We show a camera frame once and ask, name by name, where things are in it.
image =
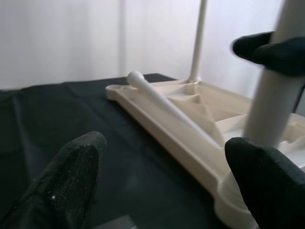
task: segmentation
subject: white wall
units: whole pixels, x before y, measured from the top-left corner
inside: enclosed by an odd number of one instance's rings
[[[112,78],[137,69],[186,79],[200,0],[2,0],[0,88]],[[260,68],[235,38],[272,30],[282,0],[209,0],[202,78],[252,96]]]

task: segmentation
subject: black glove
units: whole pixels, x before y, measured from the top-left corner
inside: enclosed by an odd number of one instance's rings
[[[246,60],[288,76],[305,76],[305,37],[270,44],[272,32],[238,38],[233,52]]]
[[[261,229],[304,228],[305,173],[278,150],[236,137],[225,156]]]
[[[0,223],[1,229],[84,229],[106,140],[90,132],[67,143]]]

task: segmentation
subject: plastic rod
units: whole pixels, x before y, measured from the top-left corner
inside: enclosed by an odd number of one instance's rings
[[[272,42],[305,36],[304,11],[304,0],[287,0]],[[277,148],[303,80],[303,77],[289,77],[265,69],[244,129],[244,137]]]
[[[133,71],[128,74],[127,82],[134,86],[135,88],[141,90],[141,92],[151,99],[154,104],[162,108],[169,114],[177,117],[180,121],[186,123],[197,131],[203,139],[211,143],[215,147],[220,147],[220,145],[210,137],[202,128],[200,128],[195,122],[193,122],[185,113],[179,110],[173,103],[171,103],[163,94],[159,93],[144,76],[137,71]]]
[[[201,65],[201,56],[202,56],[205,11],[206,11],[206,0],[201,0],[199,18],[197,24],[196,40],[195,40],[195,46],[193,52],[192,69],[191,69],[191,75],[187,80],[188,83],[201,81],[200,65]]]
[[[304,11],[305,0],[286,0],[272,42],[305,36]],[[264,70],[244,130],[244,137],[261,144],[278,147],[303,80],[303,77],[293,78]],[[233,217],[247,220],[245,222],[231,221],[224,211],[215,208],[217,216],[234,229],[253,228],[255,220],[250,217],[251,213],[247,210],[247,206],[240,202],[242,196],[231,171],[219,185],[218,195],[221,196],[228,191],[232,197],[226,201],[216,198],[215,206],[228,207],[232,209]]]

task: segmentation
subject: cream plastic base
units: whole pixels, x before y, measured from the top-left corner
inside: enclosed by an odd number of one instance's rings
[[[256,222],[241,196],[223,180],[230,171],[224,144],[242,136],[251,100],[203,82],[170,81],[151,84],[200,126],[219,147],[203,139],[187,123],[162,109],[143,91],[110,85],[108,98],[117,101],[215,198],[217,216],[234,229],[253,229]],[[305,171],[305,118],[291,114],[279,150]]]

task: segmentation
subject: vertical rod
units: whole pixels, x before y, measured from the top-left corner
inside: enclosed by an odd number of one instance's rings
[[[194,52],[193,52],[192,69],[191,69],[191,75],[187,80],[188,83],[194,83],[197,81],[201,81],[200,65],[201,65],[201,56],[202,56],[202,43],[203,43],[206,2],[207,2],[206,0],[201,0],[198,24],[197,24],[196,40],[195,40],[195,46],[194,46]]]
[[[305,36],[305,1],[286,0],[272,42]],[[278,147],[304,81],[265,69],[244,129],[244,137]]]

